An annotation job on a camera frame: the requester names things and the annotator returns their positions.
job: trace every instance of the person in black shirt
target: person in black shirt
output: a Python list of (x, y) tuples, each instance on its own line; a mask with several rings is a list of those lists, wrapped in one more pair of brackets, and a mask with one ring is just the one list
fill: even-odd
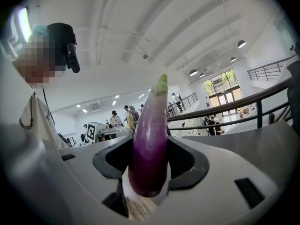
[(221, 134), (222, 134), (221, 127), (216, 127), (216, 135), (221, 135)]
[[(211, 117), (210, 121), (208, 122), (208, 125), (214, 125), (214, 124), (215, 124), (214, 117)], [(210, 127), (208, 130), (210, 131), (211, 136), (215, 135), (215, 131), (213, 127)]]

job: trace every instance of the white t-shirt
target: white t-shirt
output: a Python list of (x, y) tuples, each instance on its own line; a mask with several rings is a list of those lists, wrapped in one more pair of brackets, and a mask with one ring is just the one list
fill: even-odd
[(21, 115), (21, 122), (24, 126), (30, 125), (31, 113), (33, 124), (30, 130), (35, 133), (37, 137), (53, 142), (58, 149), (68, 147), (57, 135), (49, 108), (34, 94), (29, 99)]
[(109, 123), (112, 124), (113, 126), (115, 124), (118, 124), (119, 122), (121, 122), (121, 119), (118, 115), (116, 115), (114, 118), (111, 117)]
[(175, 103), (179, 102), (179, 98), (178, 98), (177, 95), (173, 95), (173, 96), (172, 96), (172, 99), (173, 99), (173, 101), (174, 101)]
[(126, 118), (131, 117), (133, 119), (132, 113), (130, 111), (128, 111), (128, 112), (125, 111), (125, 116), (126, 116)]

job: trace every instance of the black cable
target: black cable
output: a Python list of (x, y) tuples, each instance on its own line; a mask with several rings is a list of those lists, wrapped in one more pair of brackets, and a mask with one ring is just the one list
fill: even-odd
[[(44, 88), (43, 88), (43, 93), (44, 93), (44, 99), (45, 99), (46, 105), (47, 105), (47, 107), (49, 108), (48, 103), (47, 103), (47, 99), (46, 99), (46, 94), (45, 94), (45, 89), (44, 89)], [(53, 119), (53, 116), (52, 116), (51, 112), (50, 112), (50, 115), (51, 115), (51, 117), (52, 117), (53, 124), (55, 125), (55, 121), (54, 121), (54, 119)]]
[(22, 128), (24, 129), (31, 129), (33, 126), (33, 118), (32, 118), (32, 96), (30, 97), (30, 114), (31, 114), (31, 119), (30, 119), (30, 125), (29, 126), (25, 126), (22, 123), (22, 119), (20, 118), (19, 123), (21, 124)]

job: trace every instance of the tree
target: tree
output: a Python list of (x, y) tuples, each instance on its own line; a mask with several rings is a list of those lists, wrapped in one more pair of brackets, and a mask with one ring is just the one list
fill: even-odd
[(225, 83), (227, 81), (227, 76), (225, 73), (222, 73), (222, 81)]
[(236, 79), (235, 73), (233, 69), (230, 69), (229, 71), (226, 72), (226, 75), (229, 79), (230, 85), (233, 87), (235, 85), (238, 85), (238, 81)]
[(208, 95), (210, 95), (210, 94), (213, 94), (214, 93), (214, 85), (212, 84), (212, 82), (211, 82), (211, 80), (209, 79), (209, 80), (206, 80), (206, 81), (204, 81), (203, 82), (203, 84), (204, 84), (204, 86), (205, 86), (205, 89), (206, 89), (206, 91), (207, 91), (207, 93), (208, 93)]

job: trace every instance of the purple eggplant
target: purple eggplant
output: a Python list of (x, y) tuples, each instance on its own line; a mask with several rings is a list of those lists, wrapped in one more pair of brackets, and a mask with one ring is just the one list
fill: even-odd
[(140, 196), (157, 196), (167, 176), (167, 75), (151, 89), (137, 122), (129, 182)]

